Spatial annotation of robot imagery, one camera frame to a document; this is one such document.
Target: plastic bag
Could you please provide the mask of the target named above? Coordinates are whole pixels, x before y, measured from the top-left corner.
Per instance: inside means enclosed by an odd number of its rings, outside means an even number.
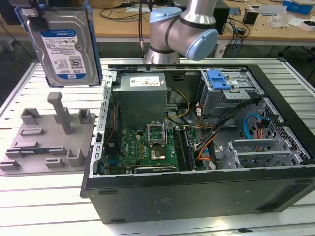
[[[270,19],[268,20],[268,24],[271,28],[290,27],[288,22],[293,17],[294,16],[288,14],[287,11],[279,12],[276,16],[270,17]]]

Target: blue cable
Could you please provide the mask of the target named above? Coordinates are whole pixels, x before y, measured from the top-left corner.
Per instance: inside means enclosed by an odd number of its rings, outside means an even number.
[[[256,113],[253,113],[253,114],[250,114],[248,115],[245,119],[244,119],[244,130],[245,130],[245,134],[247,136],[248,139],[251,139],[251,135],[250,135],[250,132],[248,130],[248,127],[247,127],[247,121],[250,117],[258,117],[259,119],[263,120],[263,117],[261,117],[260,115],[256,114]]]

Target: hard drive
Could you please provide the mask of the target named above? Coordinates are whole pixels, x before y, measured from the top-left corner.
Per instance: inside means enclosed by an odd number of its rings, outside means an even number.
[[[20,12],[51,87],[100,85],[102,71],[96,45],[92,12],[80,8],[43,9],[49,30],[31,30]]]

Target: blue box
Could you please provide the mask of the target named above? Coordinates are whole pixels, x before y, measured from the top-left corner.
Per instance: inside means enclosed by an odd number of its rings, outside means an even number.
[[[311,5],[299,5],[289,0],[284,0],[282,6],[287,6],[287,11],[301,13],[304,15],[308,15],[312,9]]]

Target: green circuit board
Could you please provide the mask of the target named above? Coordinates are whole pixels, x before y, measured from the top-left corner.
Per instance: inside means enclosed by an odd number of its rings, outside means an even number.
[[[188,129],[187,134],[191,147],[197,142],[196,133]],[[151,129],[150,139],[163,137],[161,129]],[[107,159],[106,165],[113,167],[114,172],[122,174],[121,167],[172,166],[178,171],[177,155],[174,144],[173,129],[167,129],[164,146],[152,145],[148,141],[147,130],[123,130],[121,152],[118,159]]]

